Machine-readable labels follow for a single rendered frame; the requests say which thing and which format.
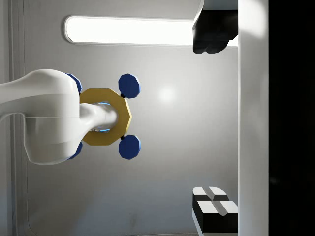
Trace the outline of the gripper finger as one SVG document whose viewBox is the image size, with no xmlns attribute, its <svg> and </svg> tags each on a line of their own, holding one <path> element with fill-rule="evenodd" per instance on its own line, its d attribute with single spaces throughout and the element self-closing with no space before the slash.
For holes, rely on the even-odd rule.
<svg viewBox="0 0 315 236">
<path fill-rule="evenodd" d="M 201 0 L 192 26 L 194 53 L 219 53 L 237 35 L 238 0 Z"/>
<path fill-rule="evenodd" d="M 194 187 L 192 218 L 198 236 L 238 236 L 238 206 L 218 187 Z"/>
</svg>

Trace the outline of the drone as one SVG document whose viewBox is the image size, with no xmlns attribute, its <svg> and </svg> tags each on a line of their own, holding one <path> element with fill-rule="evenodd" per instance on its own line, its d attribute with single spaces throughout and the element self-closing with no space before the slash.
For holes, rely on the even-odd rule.
<svg viewBox="0 0 315 236">
<path fill-rule="evenodd" d="M 68 73 L 77 84 L 80 95 L 80 112 L 88 122 L 96 124 L 84 133 L 82 142 L 91 146 L 108 146 L 117 140 L 119 154 L 131 160 L 141 150 L 141 141 L 135 135 L 125 135 L 128 131 L 132 115 L 126 101 L 136 98 L 141 86 L 136 76 L 124 74 L 119 78 L 120 94 L 110 88 L 89 88 L 82 91 L 82 84 L 74 75 Z"/>
</svg>

